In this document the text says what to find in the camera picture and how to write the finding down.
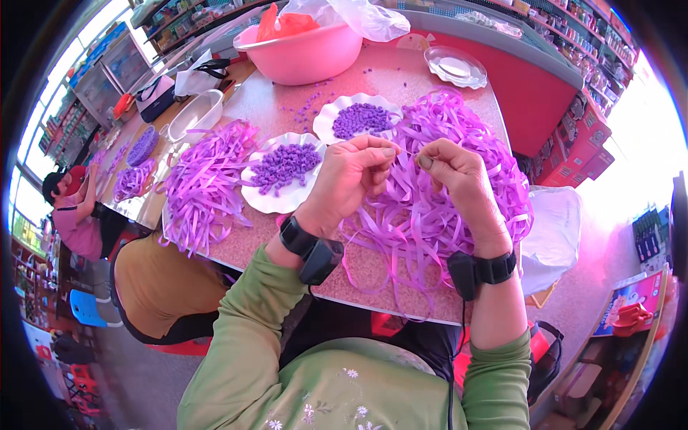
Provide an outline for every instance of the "blue stool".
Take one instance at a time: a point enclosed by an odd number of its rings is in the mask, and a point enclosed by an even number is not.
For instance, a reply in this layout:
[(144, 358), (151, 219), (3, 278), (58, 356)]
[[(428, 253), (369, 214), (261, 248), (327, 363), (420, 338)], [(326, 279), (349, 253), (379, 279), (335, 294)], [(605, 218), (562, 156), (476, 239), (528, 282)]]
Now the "blue stool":
[(119, 323), (108, 323), (98, 313), (96, 303), (107, 303), (109, 301), (110, 298), (98, 299), (92, 294), (79, 290), (72, 290), (69, 292), (69, 304), (72, 307), (72, 314), (74, 314), (80, 323), (85, 325), (93, 325), (95, 327), (121, 327), (122, 324), (124, 324), (122, 321)]

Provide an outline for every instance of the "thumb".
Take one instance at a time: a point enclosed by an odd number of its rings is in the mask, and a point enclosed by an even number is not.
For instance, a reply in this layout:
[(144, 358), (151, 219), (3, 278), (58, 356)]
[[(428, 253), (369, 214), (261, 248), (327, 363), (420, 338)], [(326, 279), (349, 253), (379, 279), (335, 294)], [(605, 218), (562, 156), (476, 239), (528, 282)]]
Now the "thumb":
[(391, 161), (396, 157), (394, 148), (366, 148), (354, 153), (354, 159), (361, 167), (374, 167)]
[(458, 172), (447, 163), (435, 158), (419, 155), (416, 158), (418, 166), (425, 170), (437, 182), (440, 182), (451, 189), (456, 182)]

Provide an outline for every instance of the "pink table surface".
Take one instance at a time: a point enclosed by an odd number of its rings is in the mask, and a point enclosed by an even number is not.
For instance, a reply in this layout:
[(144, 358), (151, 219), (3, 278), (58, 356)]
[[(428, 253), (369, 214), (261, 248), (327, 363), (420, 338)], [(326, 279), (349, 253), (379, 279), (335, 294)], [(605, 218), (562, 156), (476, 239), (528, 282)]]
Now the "pink table surface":
[[(363, 70), (369, 67), (373, 71), (364, 74)], [(225, 106), (225, 118), (222, 122), (236, 118), (248, 119), (252, 125), (260, 127), (260, 136), (267, 138), (280, 136), (289, 131), (301, 133), (304, 124), (293, 120), (294, 112), (289, 108), (300, 109), (306, 98), (317, 91), (322, 91), (323, 95), (313, 100), (312, 109), (320, 109), (326, 104), (327, 99), (334, 101), (336, 97), (351, 96), (359, 92), (369, 95), (380, 94), (389, 102), (401, 106), (411, 104), (436, 85), (447, 84), (429, 72), (422, 51), (370, 45), (361, 50), (353, 66), (327, 85), (273, 85), (261, 72), (254, 72)], [(504, 121), (492, 87), (488, 84), (487, 87), (478, 90), (462, 89), (462, 93), (466, 105), (493, 127), (498, 138), (508, 143)], [(282, 111), (282, 106), (286, 106), (287, 109)], [(307, 124), (311, 132), (313, 117), (314, 114), (311, 113)], [(207, 257), (221, 264), (243, 269), (248, 265), (255, 249), (278, 231), (275, 223), (277, 214), (266, 215), (247, 204), (242, 214), (253, 223), (253, 227), (244, 228), (235, 224), (225, 240), (210, 247)], [(335, 239), (345, 241), (340, 235)], [(347, 261), (354, 280), (361, 288), (377, 289), (387, 274), (383, 263), (384, 257), (362, 246), (349, 245)], [(399, 267), (399, 276), (407, 277), (405, 262), (402, 259), (399, 261)], [(430, 269), (427, 281), (434, 285), (438, 273), (438, 269)], [(428, 317), (430, 321), (454, 325), (459, 325), (461, 321), (461, 298), (454, 289), (446, 286), (430, 291), (428, 297), (406, 286), (399, 286), (397, 305), (391, 282), (378, 294), (365, 294), (352, 287), (340, 265), (322, 286), (313, 287), (312, 290), (318, 297), (360, 308), (397, 315), (401, 315), (403, 311), (407, 316), (418, 319)], [(432, 310), (429, 301), (433, 302)], [(467, 322), (470, 321), (470, 313), (469, 304), (466, 307)]]

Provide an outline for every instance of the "pink plastic basin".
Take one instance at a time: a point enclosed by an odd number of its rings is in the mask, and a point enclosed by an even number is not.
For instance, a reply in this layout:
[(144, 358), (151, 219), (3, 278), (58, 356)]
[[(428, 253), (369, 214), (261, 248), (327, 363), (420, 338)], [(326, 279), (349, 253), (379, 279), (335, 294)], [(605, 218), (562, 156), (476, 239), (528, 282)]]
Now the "pink plastic basin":
[(282, 85), (310, 84), (344, 72), (356, 61), (363, 42), (346, 23), (255, 43), (257, 34), (257, 25), (247, 28), (234, 38), (234, 48)]

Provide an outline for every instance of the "refrigerator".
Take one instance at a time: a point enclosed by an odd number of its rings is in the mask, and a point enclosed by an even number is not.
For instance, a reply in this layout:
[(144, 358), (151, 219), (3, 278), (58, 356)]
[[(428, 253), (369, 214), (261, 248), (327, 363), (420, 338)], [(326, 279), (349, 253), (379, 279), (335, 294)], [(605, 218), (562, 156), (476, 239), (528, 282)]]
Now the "refrigerator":
[(86, 58), (69, 86), (101, 127), (110, 130), (111, 108), (122, 95), (131, 94), (150, 69), (151, 64), (122, 22)]

